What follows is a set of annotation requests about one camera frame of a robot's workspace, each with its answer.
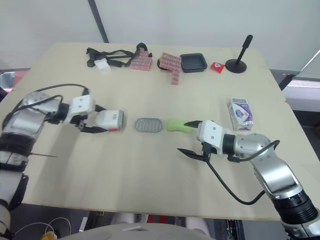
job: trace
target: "robotic arm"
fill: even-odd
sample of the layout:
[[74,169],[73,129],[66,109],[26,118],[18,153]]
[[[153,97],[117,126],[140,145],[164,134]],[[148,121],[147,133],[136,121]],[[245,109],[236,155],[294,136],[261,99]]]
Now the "robotic arm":
[[197,128],[196,138],[202,142],[202,155],[187,149],[178,148],[179,151],[190,158],[205,161],[213,172],[216,171],[210,164],[211,154],[228,155],[228,160],[236,163],[249,161],[288,235],[294,240],[320,239],[320,211],[314,207],[287,163],[277,157],[273,146],[276,147],[279,141],[271,142],[257,133],[233,135],[211,120],[192,121],[185,125]]
[[[57,86],[74,85],[79,86],[72,83]],[[62,95],[49,97],[42,92],[57,86],[29,93],[3,121],[0,136],[0,239],[12,238],[9,211],[23,200],[28,183],[28,176],[23,171],[29,155],[35,154],[32,148],[45,122],[74,124],[85,133],[116,131],[123,126],[123,111],[106,110],[96,105],[86,87],[82,95],[73,98],[70,104],[62,102]],[[92,112],[98,112],[95,119],[97,126],[88,127],[85,120]]]

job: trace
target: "white wall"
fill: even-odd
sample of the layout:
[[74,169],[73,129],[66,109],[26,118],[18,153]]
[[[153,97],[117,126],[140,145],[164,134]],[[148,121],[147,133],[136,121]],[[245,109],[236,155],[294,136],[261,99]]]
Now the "white wall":
[[30,68],[55,42],[102,42],[87,0],[1,0],[0,36],[0,70]]
[[240,47],[300,71],[320,46],[320,0],[95,0],[112,43]]

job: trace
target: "red object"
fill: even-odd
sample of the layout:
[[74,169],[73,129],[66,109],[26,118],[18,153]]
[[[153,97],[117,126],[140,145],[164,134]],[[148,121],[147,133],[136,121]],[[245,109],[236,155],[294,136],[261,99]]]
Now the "red object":
[[218,73],[222,72],[222,69],[224,69],[225,65],[218,63],[218,62],[214,62],[211,65],[211,68],[215,71],[217,71]]
[[159,217],[159,223],[160,223],[160,224],[165,224],[166,221],[167,221],[167,216],[160,215],[160,217]]
[[181,71],[181,57],[173,56],[163,52],[159,64],[160,68],[168,69],[172,72],[171,84],[178,85]]
[[149,215],[149,216],[148,216],[147,223],[148,223],[148,224],[152,224],[152,223],[154,223],[154,222],[155,222],[155,216]]

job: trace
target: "black strap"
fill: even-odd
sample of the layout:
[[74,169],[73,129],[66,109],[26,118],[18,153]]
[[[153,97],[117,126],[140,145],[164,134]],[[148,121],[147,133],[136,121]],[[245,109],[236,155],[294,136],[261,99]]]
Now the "black strap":
[[[95,66],[95,60],[101,60],[101,59],[105,58],[109,65],[116,66],[118,68],[121,68],[122,66],[128,67],[131,64],[131,61],[136,56],[138,56],[140,49],[144,49],[145,51],[148,51],[147,46],[142,42],[136,46],[136,51],[134,53],[131,51],[123,50],[123,49],[115,50],[115,51],[111,51],[111,52],[107,52],[107,51],[99,52],[91,47],[88,47],[86,49],[86,54],[89,54],[89,60],[86,62],[86,65],[89,68],[92,68]],[[125,55],[110,56],[110,55],[114,55],[116,53],[124,53]],[[129,60],[127,62],[114,60],[114,59],[119,59],[119,58],[129,58]]]

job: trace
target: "black pole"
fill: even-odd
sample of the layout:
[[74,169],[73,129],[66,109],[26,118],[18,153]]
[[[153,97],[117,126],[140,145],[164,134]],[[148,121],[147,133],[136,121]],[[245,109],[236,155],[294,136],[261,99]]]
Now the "black pole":
[[252,41],[253,36],[248,35],[242,45],[242,50],[238,56],[237,59],[230,59],[226,61],[225,67],[228,69],[230,72],[235,73],[235,74],[241,74],[247,69],[247,65],[241,61],[241,58],[243,57],[246,49],[249,47],[251,41]]
[[235,64],[239,64],[240,63],[240,60],[242,59],[242,56],[244,55],[245,51],[246,51],[246,48],[242,48],[242,50],[241,50],[241,52],[240,52],[240,54],[238,56],[238,59],[235,61]]
[[96,25],[97,25],[97,27],[99,29],[99,32],[101,34],[101,37],[103,39],[103,42],[108,44],[109,40],[108,40],[106,31],[105,31],[104,25],[103,25],[103,23],[101,21],[100,14],[98,12],[98,8],[97,8],[97,5],[96,5],[96,2],[95,2],[95,0],[88,0],[88,3],[89,3],[89,6],[91,8],[91,12],[92,12],[92,15],[94,17],[95,23],[96,23]]

